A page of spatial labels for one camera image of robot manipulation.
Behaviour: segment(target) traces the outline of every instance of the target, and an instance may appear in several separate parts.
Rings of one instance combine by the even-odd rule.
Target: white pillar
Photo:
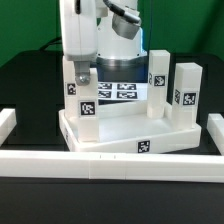
[[[175,129],[194,128],[198,109],[202,67],[195,63],[176,65],[172,123]]]
[[[90,69],[90,84],[78,86],[72,61],[63,58],[65,118],[72,129],[77,129],[80,142],[99,141],[98,76]]]
[[[170,53],[153,50],[149,55],[148,102],[149,118],[162,118],[166,104]]]

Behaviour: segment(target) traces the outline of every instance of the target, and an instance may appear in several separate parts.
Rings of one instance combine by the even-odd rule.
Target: black surface
[[[61,57],[56,52],[22,52],[0,68],[0,108],[16,108],[18,122],[4,148],[67,150],[57,115],[64,103]],[[213,55],[173,54],[169,102],[175,63],[180,62],[204,68],[197,119],[203,130],[198,148],[178,153],[219,154],[206,123],[208,113],[224,112],[224,62]],[[126,76],[114,71],[108,80],[111,69],[99,68],[99,79],[146,81],[146,67],[135,69],[141,71],[137,77],[135,72]],[[0,178],[0,223],[4,224],[222,224],[223,204],[223,184]]]

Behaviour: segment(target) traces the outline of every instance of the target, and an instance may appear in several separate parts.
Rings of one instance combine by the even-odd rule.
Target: metal part
[[[75,81],[78,86],[87,86],[90,83],[90,62],[74,61]]]
[[[112,28],[117,35],[133,40],[140,28],[140,24],[129,23],[121,16],[114,14]]]
[[[148,61],[147,56],[133,58],[130,60],[106,59],[101,57],[97,57],[96,59],[97,64],[108,66],[119,66],[119,67],[136,65],[136,64],[145,64],[147,63],[147,61]]]

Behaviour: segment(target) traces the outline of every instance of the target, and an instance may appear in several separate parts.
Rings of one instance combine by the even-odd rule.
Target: white base
[[[162,119],[144,113],[147,102],[138,101],[99,106],[99,143],[79,142],[76,120],[66,120],[59,112],[60,128],[70,151],[138,153],[139,142],[150,141],[149,152],[165,153],[199,146],[201,127],[175,130],[170,121],[172,107],[167,104]]]

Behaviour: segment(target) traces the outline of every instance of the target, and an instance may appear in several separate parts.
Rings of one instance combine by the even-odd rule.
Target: white plastic housing
[[[74,0],[60,0],[63,51],[69,61],[91,61],[97,52],[95,0],[81,1],[76,14]]]

